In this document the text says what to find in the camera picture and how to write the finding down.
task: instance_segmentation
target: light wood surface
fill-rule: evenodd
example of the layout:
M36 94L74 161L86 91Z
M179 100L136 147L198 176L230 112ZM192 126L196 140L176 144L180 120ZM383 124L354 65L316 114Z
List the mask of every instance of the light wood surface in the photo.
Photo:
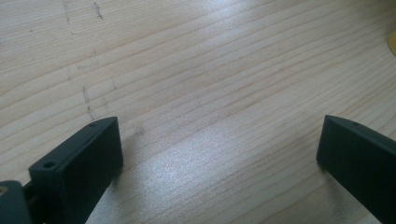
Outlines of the light wood surface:
M326 114L396 139L395 29L385 0L0 1L0 179L117 116L88 223L377 223L315 157Z

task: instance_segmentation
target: scratch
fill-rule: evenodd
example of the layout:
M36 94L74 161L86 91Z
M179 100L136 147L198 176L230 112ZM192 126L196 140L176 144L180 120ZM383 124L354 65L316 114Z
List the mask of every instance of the scratch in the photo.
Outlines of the scratch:
M97 4L96 2L93 2L93 7L95 8L96 14L98 15L98 17L99 17L100 19L103 19L102 14L100 14L100 8L99 8L99 6L98 6L98 4Z

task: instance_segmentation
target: dark green plastic piece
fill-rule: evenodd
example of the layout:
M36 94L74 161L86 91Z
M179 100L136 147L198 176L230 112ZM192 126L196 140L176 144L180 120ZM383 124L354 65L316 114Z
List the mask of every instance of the dark green plastic piece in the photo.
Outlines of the dark green plastic piece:
M20 182L14 180L0 182L0 223L33 223Z
M357 122L326 116L317 155L382 223L396 223L396 142Z
M53 149L29 168L46 222L85 223L122 165L117 118L97 120Z

